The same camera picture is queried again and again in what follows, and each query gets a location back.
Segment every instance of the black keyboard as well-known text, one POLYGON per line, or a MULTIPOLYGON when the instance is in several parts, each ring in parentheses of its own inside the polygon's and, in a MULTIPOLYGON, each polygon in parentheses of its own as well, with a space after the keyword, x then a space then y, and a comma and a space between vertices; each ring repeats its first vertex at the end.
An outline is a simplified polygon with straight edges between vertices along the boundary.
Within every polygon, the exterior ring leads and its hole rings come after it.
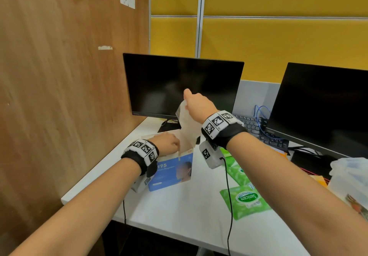
POLYGON ((244 123, 244 127, 248 129, 248 133, 253 135, 254 137, 258 138, 261 142, 268 144, 269 146, 275 147, 282 151, 288 151, 289 141, 284 139, 274 139, 278 138, 277 136, 267 133, 266 126, 267 126, 267 119, 259 117, 258 123, 255 117, 253 116, 244 116, 244 115, 236 115, 236 118, 241 120, 244 123))

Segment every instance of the white desk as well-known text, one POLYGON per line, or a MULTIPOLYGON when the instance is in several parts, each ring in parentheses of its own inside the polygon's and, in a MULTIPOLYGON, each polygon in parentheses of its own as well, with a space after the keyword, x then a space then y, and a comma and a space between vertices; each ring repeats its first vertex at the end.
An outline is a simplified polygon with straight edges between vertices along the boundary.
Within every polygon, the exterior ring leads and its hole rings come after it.
MULTIPOLYGON (((69 202, 114 165, 133 140, 156 133, 161 123, 162 120, 151 117, 144 120, 62 197, 62 203, 69 202)), ((237 185, 229 176, 229 186, 237 185)), ((154 192, 149 192, 148 188, 140 194, 130 190, 125 198, 126 222, 134 227, 227 254, 226 240, 231 215, 219 193, 222 189, 226 189, 225 168, 209 169, 196 146, 191 180, 154 192)), ((122 205, 113 220, 124 222, 122 205)), ((273 210, 234 220, 230 251, 234 256, 309 255, 273 210)))

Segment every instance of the black monitor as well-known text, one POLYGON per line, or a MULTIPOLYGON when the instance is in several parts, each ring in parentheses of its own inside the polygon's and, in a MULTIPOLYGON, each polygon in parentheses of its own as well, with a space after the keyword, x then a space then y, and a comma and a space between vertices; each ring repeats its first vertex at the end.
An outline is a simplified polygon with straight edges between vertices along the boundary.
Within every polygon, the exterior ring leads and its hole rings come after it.
POLYGON ((134 115, 176 119, 183 91, 201 93, 232 111, 244 62, 124 53, 134 115))
POLYGON ((368 71, 288 63, 267 131, 336 158, 368 158, 368 71))

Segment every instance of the hand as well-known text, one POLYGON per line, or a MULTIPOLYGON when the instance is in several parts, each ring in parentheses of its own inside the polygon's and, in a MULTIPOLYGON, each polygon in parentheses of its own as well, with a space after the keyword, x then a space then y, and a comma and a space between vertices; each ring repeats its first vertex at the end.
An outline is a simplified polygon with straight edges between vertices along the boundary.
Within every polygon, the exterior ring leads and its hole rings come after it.
POLYGON ((179 139, 175 137, 175 135, 170 134, 168 132, 159 134, 148 140, 150 142, 153 142, 155 146, 157 146, 160 152, 160 156, 173 154, 180 150, 179 139))
POLYGON ((200 124, 219 111, 207 97, 200 93, 192 94, 188 88, 184 90, 184 100, 186 100, 185 109, 189 110, 190 116, 200 124))

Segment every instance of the forearm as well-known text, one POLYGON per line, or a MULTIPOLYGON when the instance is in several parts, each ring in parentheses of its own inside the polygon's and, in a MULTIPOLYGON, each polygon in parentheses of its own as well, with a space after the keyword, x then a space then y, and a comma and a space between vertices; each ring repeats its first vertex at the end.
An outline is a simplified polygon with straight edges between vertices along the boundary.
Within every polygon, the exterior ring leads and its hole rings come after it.
POLYGON ((121 159, 36 230, 12 256, 87 255, 140 172, 135 161, 121 159))
POLYGON ((368 251, 367 223, 300 168, 248 133, 227 149, 310 254, 368 251))

